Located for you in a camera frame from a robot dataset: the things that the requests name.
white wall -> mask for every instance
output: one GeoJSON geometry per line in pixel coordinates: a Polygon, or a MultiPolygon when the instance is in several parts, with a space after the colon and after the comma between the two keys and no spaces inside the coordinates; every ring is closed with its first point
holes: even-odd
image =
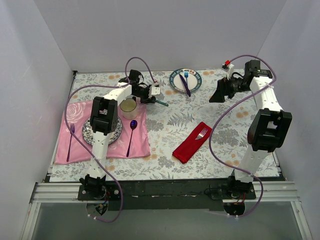
{"type": "Polygon", "coordinates": [[[33,0],[0,0],[0,239],[17,240],[50,164],[72,71],[33,0]]]}
{"type": "Polygon", "coordinates": [[[314,239],[320,239],[320,1],[287,1],[259,57],[277,73],[277,98],[293,120],[282,148],[281,169],[294,180],[314,239]]]}
{"type": "Polygon", "coordinates": [[[175,70],[256,55],[286,0],[34,1],[71,69],[100,72],[123,71],[133,56],[175,70]]]}

pink placemat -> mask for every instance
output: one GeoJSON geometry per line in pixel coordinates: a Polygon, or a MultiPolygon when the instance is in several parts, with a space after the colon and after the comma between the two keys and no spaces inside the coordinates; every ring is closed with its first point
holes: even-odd
{"type": "MultiPolygon", "coordinates": [[[[67,120],[68,123],[74,123],[75,125],[75,135],[82,140],[82,142],[91,150],[92,146],[88,144],[82,136],[82,128],[86,120],[91,115],[92,101],[83,101],[70,103],[67,109],[67,120]]],[[[131,128],[131,120],[125,119],[122,114],[120,107],[118,107],[118,116],[122,121],[122,132],[120,137],[108,146],[107,158],[141,158],[150,155],[149,139],[146,125],[147,118],[147,106],[145,104],[139,103],[137,100],[138,115],[135,118],[138,125],[133,131],[131,147],[130,147],[130,156],[126,157],[127,150],[129,146],[131,128]]],[[[58,137],[58,147],[55,156],[56,164],[70,164],[81,161],[88,161],[91,158],[91,155],[84,149],[83,146],[73,137],[71,140],[70,147],[70,157],[69,162],[67,162],[67,155],[69,150],[71,134],[67,129],[64,116],[62,116],[60,132],[58,137]]]]}

silver fork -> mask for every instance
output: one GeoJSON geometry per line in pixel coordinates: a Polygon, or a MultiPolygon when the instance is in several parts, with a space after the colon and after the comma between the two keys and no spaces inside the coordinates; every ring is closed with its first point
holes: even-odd
{"type": "Polygon", "coordinates": [[[206,129],[206,128],[202,129],[202,131],[198,134],[198,136],[196,137],[195,140],[202,139],[206,135],[207,132],[208,132],[208,129],[206,129]]]}
{"type": "MultiPolygon", "coordinates": [[[[76,128],[75,128],[75,124],[74,124],[74,123],[71,123],[71,124],[70,124],[70,128],[71,128],[71,131],[72,131],[73,133],[75,133],[76,128]]],[[[66,162],[67,162],[67,163],[69,162],[69,158],[70,158],[71,139],[72,139],[72,134],[71,134],[71,137],[70,137],[68,156],[66,157],[66,162]]]]}

floral tablecloth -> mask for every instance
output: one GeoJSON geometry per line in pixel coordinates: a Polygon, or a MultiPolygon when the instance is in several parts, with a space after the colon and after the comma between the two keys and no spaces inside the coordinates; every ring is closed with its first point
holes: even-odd
{"type": "MultiPolygon", "coordinates": [[[[217,162],[209,151],[207,140],[198,152],[182,164],[172,156],[172,152],[186,139],[200,123],[213,126],[215,121],[232,104],[249,93],[237,93],[225,103],[209,103],[215,92],[217,80],[225,72],[220,69],[197,71],[202,77],[201,87],[188,97],[175,91],[169,84],[171,71],[154,71],[154,78],[160,83],[161,95],[157,99],[169,104],[165,107],[158,103],[147,105],[147,130],[151,155],[135,159],[106,159],[105,167],[118,180],[154,179],[201,179],[226,178],[232,169],[217,162]]],[[[151,83],[149,73],[143,72],[144,82],[151,83]]],[[[115,86],[123,72],[79,73],[76,75],[73,91],[85,85],[115,86]]],[[[92,100],[111,91],[108,88],[90,87],[75,94],[71,103],[92,100]]],[[[247,132],[257,112],[254,99],[240,104],[218,125],[212,137],[212,147],[217,156],[228,164],[238,166],[247,150],[247,132]]],[[[50,182],[78,182],[86,175],[89,161],[68,165],[54,164],[50,182]]],[[[276,163],[270,154],[256,173],[260,177],[279,176],[276,163]]]]}

purple fork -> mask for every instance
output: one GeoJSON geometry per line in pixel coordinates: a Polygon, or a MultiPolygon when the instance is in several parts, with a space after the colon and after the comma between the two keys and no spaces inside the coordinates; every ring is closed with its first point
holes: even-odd
{"type": "MultiPolygon", "coordinates": [[[[70,128],[71,128],[71,131],[73,133],[75,133],[75,124],[74,123],[71,123],[70,124],[70,128]]],[[[68,163],[69,162],[69,158],[70,158],[70,147],[71,147],[71,139],[72,139],[72,134],[71,134],[71,137],[70,137],[70,143],[69,143],[69,151],[68,151],[68,156],[66,157],[66,162],[68,163]]]]}

